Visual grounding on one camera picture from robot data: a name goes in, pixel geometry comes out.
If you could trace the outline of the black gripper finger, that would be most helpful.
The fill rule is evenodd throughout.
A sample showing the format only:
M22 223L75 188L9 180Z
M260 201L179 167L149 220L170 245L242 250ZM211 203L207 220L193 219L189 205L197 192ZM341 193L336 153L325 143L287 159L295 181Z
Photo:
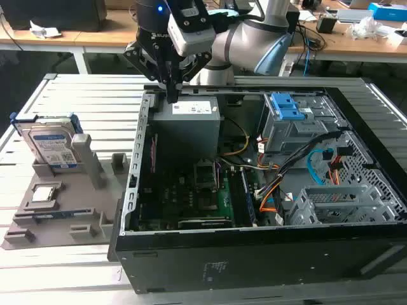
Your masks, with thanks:
M176 60L172 64L172 103L176 103L184 82L189 82L212 59L209 51L188 55L181 62Z
M165 48L160 43L152 44L152 51L142 47L140 42L130 42L123 53L125 58L149 80L158 81L165 89L167 102L174 103L174 83L165 60Z

